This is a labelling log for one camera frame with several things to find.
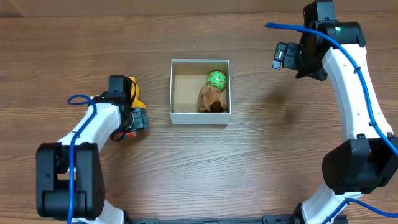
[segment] yellow object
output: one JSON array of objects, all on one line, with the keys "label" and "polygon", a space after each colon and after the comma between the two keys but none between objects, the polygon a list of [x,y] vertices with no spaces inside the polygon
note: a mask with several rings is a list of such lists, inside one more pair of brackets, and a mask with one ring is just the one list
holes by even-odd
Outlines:
[{"label": "yellow object", "polygon": [[147,107],[145,106],[145,104],[141,101],[138,100],[139,98],[139,87],[136,83],[136,78],[134,77],[129,77],[132,81],[132,85],[131,85],[131,97],[134,97],[134,101],[132,102],[131,108],[144,108],[146,109]]}]

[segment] ball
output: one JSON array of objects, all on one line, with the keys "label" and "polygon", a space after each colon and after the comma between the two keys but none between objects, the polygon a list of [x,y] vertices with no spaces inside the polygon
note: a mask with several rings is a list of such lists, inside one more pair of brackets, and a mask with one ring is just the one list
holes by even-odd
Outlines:
[{"label": "ball", "polygon": [[207,84],[223,91],[226,88],[226,76],[220,71],[211,72],[207,77]]}]

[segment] wooden table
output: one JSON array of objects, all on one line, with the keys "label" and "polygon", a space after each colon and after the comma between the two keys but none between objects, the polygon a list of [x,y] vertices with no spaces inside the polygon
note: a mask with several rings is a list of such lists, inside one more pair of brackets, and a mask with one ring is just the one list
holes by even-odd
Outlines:
[{"label": "wooden table", "polygon": [[[398,14],[338,13],[358,21],[369,72],[389,124],[398,131]],[[35,207],[35,152],[83,117],[75,93],[97,95],[112,74],[137,78],[150,129],[108,141],[101,152],[106,198],[133,218],[260,217],[292,213],[313,195],[323,156],[341,144],[329,80],[296,80],[271,69],[278,42],[301,13],[0,19],[0,223],[59,223]],[[232,117],[227,127],[171,125],[170,61],[230,59]],[[362,198],[398,212],[398,178]],[[352,223],[395,223],[358,206]]]}]

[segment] green ball with holes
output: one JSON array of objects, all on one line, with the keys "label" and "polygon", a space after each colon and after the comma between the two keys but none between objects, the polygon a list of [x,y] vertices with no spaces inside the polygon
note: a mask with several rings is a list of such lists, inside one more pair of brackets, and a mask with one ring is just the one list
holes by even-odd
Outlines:
[{"label": "green ball with holes", "polygon": [[207,85],[216,87],[217,89],[224,91],[226,88],[226,76],[221,71],[214,71],[207,77]]}]

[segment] brown stuffed animal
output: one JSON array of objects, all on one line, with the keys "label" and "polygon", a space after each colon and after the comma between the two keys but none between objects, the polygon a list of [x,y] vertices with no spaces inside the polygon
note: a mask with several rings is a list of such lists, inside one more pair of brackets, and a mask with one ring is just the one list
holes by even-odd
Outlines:
[{"label": "brown stuffed animal", "polygon": [[228,104],[221,97],[221,91],[216,87],[205,85],[199,92],[199,112],[222,113]]}]

